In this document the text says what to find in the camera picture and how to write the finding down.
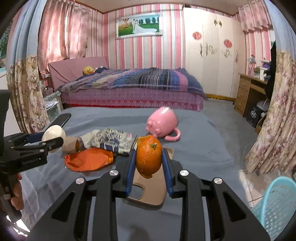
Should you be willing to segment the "person's left hand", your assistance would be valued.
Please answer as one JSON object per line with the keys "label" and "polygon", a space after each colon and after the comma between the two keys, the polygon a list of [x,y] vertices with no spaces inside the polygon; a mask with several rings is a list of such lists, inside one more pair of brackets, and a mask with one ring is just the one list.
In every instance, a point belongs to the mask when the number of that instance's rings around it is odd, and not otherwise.
{"label": "person's left hand", "polygon": [[24,207],[22,185],[20,183],[20,180],[22,180],[22,175],[20,173],[17,173],[16,183],[13,187],[13,197],[11,198],[11,204],[18,211],[22,210]]}

